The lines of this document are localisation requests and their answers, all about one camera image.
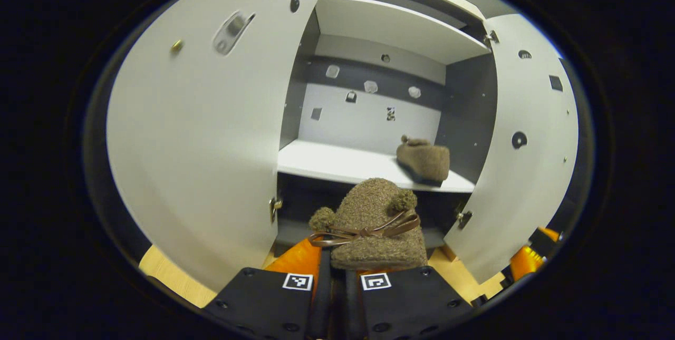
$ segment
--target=hole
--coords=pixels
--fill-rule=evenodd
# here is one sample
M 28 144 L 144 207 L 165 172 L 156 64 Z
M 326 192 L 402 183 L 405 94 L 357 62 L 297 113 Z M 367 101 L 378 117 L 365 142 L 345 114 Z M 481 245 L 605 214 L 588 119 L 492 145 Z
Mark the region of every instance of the hole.
M 373 331 L 375 332 L 386 332 L 391 328 L 389 323 L 377 323 L 373 326 Z
M 285 323 L 284 330 L 287 330 L 288 332 L 297 332 L 300 330 L 300 326 L 295 323 Z
M 251 328 L 248 328 L 247 326 L 241 326 L 241 325 L 239 325 L 239 326 L 236 326 L 236 327 L 237 327 L 237 329 L 240 329 L 240 330 L 242 330 L 242 331 L 244 331 L 244 332 L 251 333 L 251 335 L 255 335 L 255 332 L 254 332 Z
M 428 326 L 427 328 L 424 328 L 423 330 L 420 331 L 420 335 L 426 335 L 427 333 L 436 331 L 438 329 L 438 326 Z

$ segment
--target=brown ribbon bow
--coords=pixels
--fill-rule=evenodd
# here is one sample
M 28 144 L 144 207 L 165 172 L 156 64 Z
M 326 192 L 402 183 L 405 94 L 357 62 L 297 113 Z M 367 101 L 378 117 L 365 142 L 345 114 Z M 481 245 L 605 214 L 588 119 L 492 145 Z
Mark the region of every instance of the brown ribbon bow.
M 360 237 L 391 237 L 400 235 L 403 232 L 407 232 L 408 230 L 414 229 L 415 227 L 420 225 L 420 217 L 417 216 L 417 213 L 415 213 L 415 215 L 410 215 L 409 217 L 405 218 L 403 222 L 396 225 L 395 227 L 385 229 L 386 226 L 395 222 L 398 218 L 402 217 L 403 214 L 406 212 L 408 211 L 398 213 L 398 215 L 396 215 L 394 218 L 386 222 L 384 225 L 380 225 L 379 227 L 374 229 L 365 227 L 364 229 L 358 230 L 358 229 L 340 228 L 330 225 L 329 227 L 330 229 L 339 230 L 340 232 L 347 232 L 347 234 L 349 235 L 333 234 L 332 232 L 314 232 L 307 239 L 309 240 L 309 243 L 312 244 L 313 246 L 327 247 L 327 246 L 337 246 L 347 244 L 356 239 L 359 239 Z M 329 240 L 316 240 L 317 237 L 323 236 L 333 236 L 337 238 Z

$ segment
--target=door hinge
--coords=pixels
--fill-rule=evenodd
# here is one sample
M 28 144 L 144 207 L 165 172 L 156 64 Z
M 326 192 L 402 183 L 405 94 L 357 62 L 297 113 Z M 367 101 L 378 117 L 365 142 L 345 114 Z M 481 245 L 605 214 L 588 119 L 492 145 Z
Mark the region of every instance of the door hinge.
M 283 200 L 277 200 L 277 198 L 272 197 L 272 199 L 269 200 L 269 221 L 270 223 L 274 223 L 274 220 L 277 218 L 277 211 L 280 210 L 284 206 L 284 201 Z
M 497 37 L 497 33 L 495 33 L 494 30 L 491 30 L 490 33 L 487 33 L 485 37 L 483 37 L 483 44 L 492 49 L 492 42 L 490 41 L 494 41 L 495 44 L 499 44 L 499 37 Z
M 466 223 L 468 223 L 468 221 L 471 220 L 472 217 L 473 217 L 473 212 L 471 212 L 471 211 L 466 211 L 465 213 L 462 213 L 462 212 L 458 213 L 457 214 L 457 221 L 460 223 L 458 225 L 458 228 L 464 229 L 464 227 L 466 226 Z

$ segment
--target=open cabinet door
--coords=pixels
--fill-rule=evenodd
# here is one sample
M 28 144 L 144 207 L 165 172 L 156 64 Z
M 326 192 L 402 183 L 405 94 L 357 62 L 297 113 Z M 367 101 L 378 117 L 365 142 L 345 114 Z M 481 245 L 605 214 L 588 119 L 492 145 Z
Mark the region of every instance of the open cabinet door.
M 574 94 L 555 47 L 520 14 L 490 18 L 485 29 L 499 39 L 492 42 L 495 128 L 463 210 L 472 217 L 445 236 L 479 283 L 550 222 L 570 183 L 578 141 Z
M 120 196 L 145 236 L 216 292 L 261 267 L 277 234 L 284 100 L 316 1 L 179 0 L 115 80 L 107 139 Z M 255 17 L 224 55 L 217 33 L 236 11 Z

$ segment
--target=wooden floor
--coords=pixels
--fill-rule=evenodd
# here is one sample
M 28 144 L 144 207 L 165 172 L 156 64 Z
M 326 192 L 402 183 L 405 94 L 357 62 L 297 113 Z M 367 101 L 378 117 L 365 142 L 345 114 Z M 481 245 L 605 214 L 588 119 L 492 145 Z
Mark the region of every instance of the wooden floor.
M 275 259 L 273 252 L 270 251 L 260 267 L 265 268 L 265 266 L 272 263 Z M 199 308 L 206 306 L 217 294 L 174 265 L 155 246 L 148 249 L 139 266 L 143 273 L 157 278 L 169 289 Z M 504 275 L 501 273 L 479 285 L 471 273 L 466 270 L 462 260 L 454 258 L 451 261 L 440 248 L 433 252 L 429 259 L 429 266 L 436 269 L 445 278 L 446 282 L 467 302 L 476 299 L 482 294 L 485 294 L 490 299 L 502 289 L 499 283 L 504 279 Z

